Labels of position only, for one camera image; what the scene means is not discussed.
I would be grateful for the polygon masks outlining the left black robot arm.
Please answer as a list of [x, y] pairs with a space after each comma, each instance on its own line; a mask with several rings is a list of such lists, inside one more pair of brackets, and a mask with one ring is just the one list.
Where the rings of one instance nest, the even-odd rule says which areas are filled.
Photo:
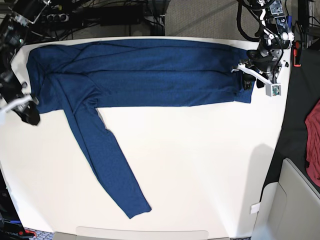
[[[248, 36], [242, 28], [243, 8], [258, 22], [255, 37]], [[285, 50], [292, 47], [295, 38], [289, 19], [280, 0], [238, 1], [237, 29], [246, 40], [258, 43], [257, 49], [247, 50], [247, 58], [240, 60], [231, 70], [242, 73], [242, 86], [245, 90], [251, 89], [256, 83], [258, 88], [265, 87], [269, 97], [282, 94], [282, 76], [290, 66], [284, 59]]]

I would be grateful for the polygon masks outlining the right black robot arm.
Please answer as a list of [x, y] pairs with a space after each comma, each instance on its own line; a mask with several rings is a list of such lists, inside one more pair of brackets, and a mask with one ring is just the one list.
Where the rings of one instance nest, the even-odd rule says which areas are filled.
[[39, 101], [33, 94], [23, 93], [25, 86], [18, 80], [11, 63], [26, 43], [29, 26], [36, 23], [50, 3], [50, 0], [17, 0], [0, 24], [0, 97], [6, 102], [0, 109], [1, 121], [7, 112], [13, 111], [29, 125], [40, 122]]

